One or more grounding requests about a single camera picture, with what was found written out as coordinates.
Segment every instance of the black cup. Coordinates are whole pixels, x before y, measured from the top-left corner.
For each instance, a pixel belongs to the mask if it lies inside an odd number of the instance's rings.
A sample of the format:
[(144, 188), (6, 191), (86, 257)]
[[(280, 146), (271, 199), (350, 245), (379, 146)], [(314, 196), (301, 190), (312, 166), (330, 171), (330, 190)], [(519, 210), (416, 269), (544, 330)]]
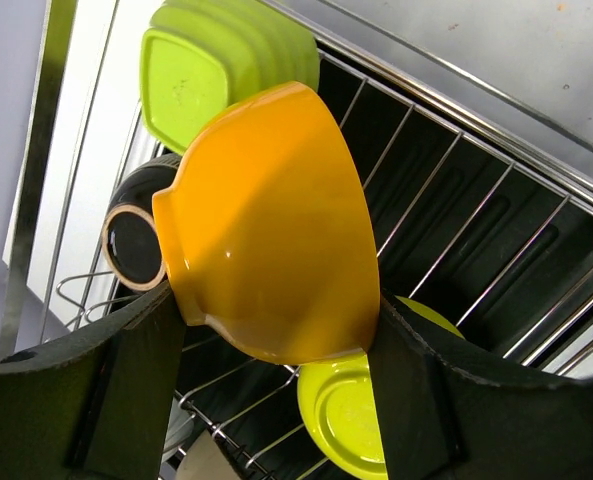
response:
[(102, 229), (103, 252), (128, 288), (146, 292), (165, 278), (152, 196), (169, 187), (181, 157), (162, 155), (134, 170), (112, 195)]

